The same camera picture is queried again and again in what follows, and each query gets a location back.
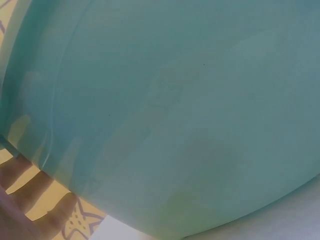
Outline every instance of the finger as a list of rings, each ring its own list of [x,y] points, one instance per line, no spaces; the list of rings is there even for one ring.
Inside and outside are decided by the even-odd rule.
[[[17,158],[11,158],[0,165],[0,184],[7,190],[15,181],[30,167],[32,163],[24,156],[19,155]]]
[[[66,221],[72,215],[76,202],[76,195],[71,192],[67,193],[53,210],[34,221],[35,226],[42,233],[43,239],[52,239],[61,231]]]
[[[38,201],[41,195],[48,189],[53,179],[43,171],[40,171],[24,186],[10,194],[17,207],[27,213]]]

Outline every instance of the turquoise container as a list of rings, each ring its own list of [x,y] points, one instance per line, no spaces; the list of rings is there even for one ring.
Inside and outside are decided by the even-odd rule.
[[[116,219],[178,240],[320,173],[316,0],[21,0],[2,144]]]

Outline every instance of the starfish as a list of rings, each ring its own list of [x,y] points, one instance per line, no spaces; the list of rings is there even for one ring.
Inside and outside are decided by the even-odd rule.
[[[0,20],[0,31],[4,34],[6,29],[5,26],[2,24],[2,21]]]
[[[11,0],[6,0],[4,3],[0,4],[0,9],[2,9],[5,5],[7,5],[10,2]]]
[[[98,226],[103,219],[104,217],[97,214],[85,212],[78,198],[71,219],[64,225],[61,231],[62,236],[65,240],[80,240],[80,236],[83,237],[83,240],[88,240],[94,233],[95,227]]]

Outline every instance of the human hand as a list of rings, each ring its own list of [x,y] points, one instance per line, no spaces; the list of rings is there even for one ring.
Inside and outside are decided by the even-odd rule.
[[[0,238],[4,240],[51,240],[71,216],[77,199],[73,193],[66,194],[46,215],[31,221],[26,216],[39,197],[53,182],[40,171],[17,191],[6,190],[32,164],[23,156],[11,158],[0,165]]]

